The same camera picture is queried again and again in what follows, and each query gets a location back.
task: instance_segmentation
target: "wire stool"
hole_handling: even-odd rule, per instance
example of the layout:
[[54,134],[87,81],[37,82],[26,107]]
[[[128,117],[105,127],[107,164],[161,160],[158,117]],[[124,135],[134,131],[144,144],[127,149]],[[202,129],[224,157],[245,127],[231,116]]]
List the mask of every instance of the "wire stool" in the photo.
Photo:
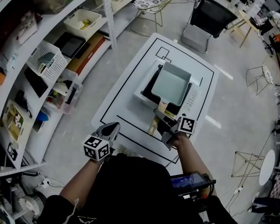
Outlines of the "wire stool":
[[[258,166],[256,165],[256,162],[255,162],[255,161],[263,161],[263,160],[265,159],[264,156],[255,155],[255,154],[248,154],[248,153],[239,152],[239,151],[236,151],[236,152],[235,152],[235,155],[236,155],[236,157],[235,157],[235,160],[234,160],[234,165],[233,165],[233,168],[232,168],[231,177],[258,177],[258,176],[259,176],[259,174],[260,174],[260,169],[261,169],[261,168],[258,167]],[[246,163],[248,163],[248,166],[249,166],[249,165],[252,165],[252,167],[256,168],[256,169],[259,170],[259,171],[253,172],[253,173],[251,173],[251,172],[247,173],[247,169],[248,169],[248,166],[247,166],[247,168],[246,168],[244,174],[242,174],[242,175],[237,175],[237,176],[236,176],[236,174],[237,174],[237,173],[239,172],[239,170],[240,170],[240,169],[239,169],[238,171],[235,172],[235,163],[236,163],[237,155],[238,155],[239,157],[241,157],[241,158],[245,161],[244,164],[243,164],[242,166],[244,166]]]
[[[251,69],[248,69],[247,72],[246,72],[246,85],[247,87],[252,85],[253,83],[256,82],[256,85],[257,85],[257,90],[256,90],[256,95],[259,95],[269,84],[273,84],[273,78],[272,78],[272,75],[271,75],[271,72],[269,71],[269,69],[267,68],[267,66],[265,65],[265,61],[268,57],[273,57],[272,55],[267,55],[262,63],[262,66],[259,66],[259,67],[254,67],[254,68],[251,68]],[[256,76],[255,77],[255,81],[253,81],[252,83],[248,84],[248,81],[247,81],[247,74],[248,74],[248,71],[250,70],[253,70],[253,69],[261,69],[262,70],[262,74],[259,75],[259,76]],[[260,78],[264,78],[266,81],[267,81],[267,84],[264,88],[262,88],[261,91],[258,92],[258,80]]]
[[[157,25],[159,25],[160,27],[163,27],[163,18],[162,18],[162,10],[171,2],[172,0],[136,0],[134,2],[134,6],[136,8],[138,8],[138,12],[135,16],[135,20],[132,22],[131,26],[130,26],[130,30],[134,33],[137,33],[139,35],[142,36],[151,36],[151,35],[146,35],[143,33],[140,33],[136,30],[134,30],[133,28],[133,24],[137,21],[137,19],[144,19],[144,20],[148,20],[148,21],[152,21],[155,23],[155,31],[158,32],[158,27]],[[152,13],[154,14],[154,20],[149,19],[149,18],[145,18],[145,17],[140,17],[141,14],[144,13]],[[157,17],[156,14],[160,13],[161,15],[161,24],[159,24],[157,22]]]

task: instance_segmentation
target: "white round table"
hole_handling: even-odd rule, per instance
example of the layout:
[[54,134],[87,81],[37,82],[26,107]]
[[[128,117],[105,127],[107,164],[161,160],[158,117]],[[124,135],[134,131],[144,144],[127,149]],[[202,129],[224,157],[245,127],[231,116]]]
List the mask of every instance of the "white round table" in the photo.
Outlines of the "white round table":
[[273,169],[275,166],[275,152],[274,150],[270,150],[267,154],[265,159],[263,160],[260,174],[259,174],[259,184],[263,186],[269,180],[270,176],[272,175]]

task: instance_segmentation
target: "black chair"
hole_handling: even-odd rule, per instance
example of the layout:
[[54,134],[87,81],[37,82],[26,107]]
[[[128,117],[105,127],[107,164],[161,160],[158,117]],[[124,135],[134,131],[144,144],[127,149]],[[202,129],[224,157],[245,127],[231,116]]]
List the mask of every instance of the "black chair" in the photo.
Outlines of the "black chair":
[[263,41],[267,46],[265,47],[265,49],[269,49],[271,54],[274,54],[274,50],[279,53],[280,52],[280,42],[275,42],[274,38],[272,36],[269,36],[270,39],[270,43],[268,44],[267,42]]
[[[196,1],[194,4],[192,15],[182,33],[181,41],[199,52],[206,53],[210,37],[213,36],[214,38],[218,38],[222,30],[238,17],[214,0],[201,0],[199,4],[198,2],[199,1]],[[210,36],[206,38],[206,46],[203,50],[197,47],[197,45],[199,45],[197,42],[185,36],[185,32],[187,32],[196,36],[196,40],[202,39],[203,32],[198,35],[196,31],[191,31],[195,29],[194,26],[210,34]]]

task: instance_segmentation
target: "cardboard box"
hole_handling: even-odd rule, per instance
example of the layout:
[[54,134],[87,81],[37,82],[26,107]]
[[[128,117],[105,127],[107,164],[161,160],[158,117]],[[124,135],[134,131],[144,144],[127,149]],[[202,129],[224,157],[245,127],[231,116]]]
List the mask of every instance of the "cardboard box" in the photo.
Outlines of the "cardboard box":
[[98,48],[104,43],[104,41],[105,38],[103,35],[95,33],[75,54],[74,58],[67,65],[66,69],[80,75],[85,65],[89,62],[89,60],[98,50]]

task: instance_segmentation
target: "concrete floor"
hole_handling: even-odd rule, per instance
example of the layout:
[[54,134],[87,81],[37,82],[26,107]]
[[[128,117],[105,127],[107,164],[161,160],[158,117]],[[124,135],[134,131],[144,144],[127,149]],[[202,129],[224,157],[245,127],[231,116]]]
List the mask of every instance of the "concrete floor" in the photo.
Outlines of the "concrete floor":
[[[217,1],[228,5],[226,0]],[[169,4],[163,10],[164,26],[158,28],[158,32],[169,39],[179,40],[193,5],[191,1]],[[136,28],[149,28],[153,32],[154,24],[143,20],[136,24]],[[73,114],[62,117],[52,137],[45,155],[48,164],[42,168],[45,175],[66,183],[87,162],[81,143],[93,130],[91,119],[146,40],[146,37],[131,32],[128,27],[118,37],[117,48],[108,50],[91,70],[83,83],[84,90]],[[247,69],[261,66],[267,55],[262,41],[256,33],[251,32],[242,48],[239,48],[240,43],[241,39],[235,33],[227,32],[210,40],[206,54],[185,45],[221,71],[208,112],[210,119],[204,121],[194,146],[217,180],[216,191],[224,206],[239,183],[238,178],[231,178],[235,151],[259,154],[273,128],[273,121],[278,117],[275,87],[269,85],[256,96],[256,84],[246,87],[245,83]],[[275,58],[269,59],[267,63],[274,82],[280,84],[280,71]],[[258,73],[255,71],[249,74],[248,81],[252,81],[256,75]],[[272,147],[273,139],[270,137],[262,154]],[[230,208],[231,214],[247,209],[258,190],[258,178],[248,179]],[[59,191],[58,188],[50,189],[50,193]],[[259,220],[259,216],[246,211],[234,218],[240,224]]]

